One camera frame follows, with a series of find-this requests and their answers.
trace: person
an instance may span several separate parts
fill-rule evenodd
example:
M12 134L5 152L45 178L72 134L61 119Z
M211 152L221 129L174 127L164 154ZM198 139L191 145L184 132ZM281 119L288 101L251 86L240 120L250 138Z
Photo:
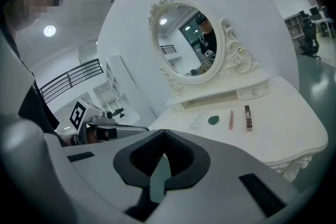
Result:
M36 22L42 13L47 12L48 7L58 6L61 1L63 0L8 0L5 3L0 16L1 31L19 58L20 54L15 43L17 33ZM62 146L69 145L55 132L59 122L49 110L36 82L29 89L18 115L32 120L45 133L56 135Z
M203 31L203 37L201 40L201 53L205 54L207 50L211 50L213 53L217 53L217 40L215 31L212 28L211 23L205 17L204 14L200 13L196 18L196 23L200 27L200 30Z

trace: black metal railing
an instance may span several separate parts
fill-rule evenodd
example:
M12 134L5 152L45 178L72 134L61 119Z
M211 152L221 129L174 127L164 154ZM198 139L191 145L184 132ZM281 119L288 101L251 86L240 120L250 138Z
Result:
M73 86L103 73L99 60L95 59L59 75L40 88L40 92L46 103L49 103L60 94Z
M173 54L176 52L174 45L160 46L163 54Z

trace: mirror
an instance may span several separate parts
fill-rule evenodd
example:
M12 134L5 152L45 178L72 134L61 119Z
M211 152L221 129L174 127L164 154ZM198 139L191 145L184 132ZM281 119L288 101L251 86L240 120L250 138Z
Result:
M199 76L211 68L217 52L216 36L211 23L198 9L172 5L155 24L158 49L176 72Z

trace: black rubber strip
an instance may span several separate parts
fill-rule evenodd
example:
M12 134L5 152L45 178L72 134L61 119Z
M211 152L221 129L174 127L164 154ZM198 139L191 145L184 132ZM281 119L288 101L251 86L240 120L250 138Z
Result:
M86 158L90 158L93 156L94 156L94 153L87 151L87 152L83 152L83 153L79 153L75 155L70 155L68 156L68 159L72 163L72 162L80 161L81 159L86 159Z
M255 174L240 176L239 179L267 217L286 206Z

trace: ceiling light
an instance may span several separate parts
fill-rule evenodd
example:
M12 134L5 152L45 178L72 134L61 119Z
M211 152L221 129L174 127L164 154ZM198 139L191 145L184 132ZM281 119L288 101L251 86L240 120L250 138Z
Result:
M56 33L56 28L53 25L48 25L44 28L43 33L46 37L51 37Z

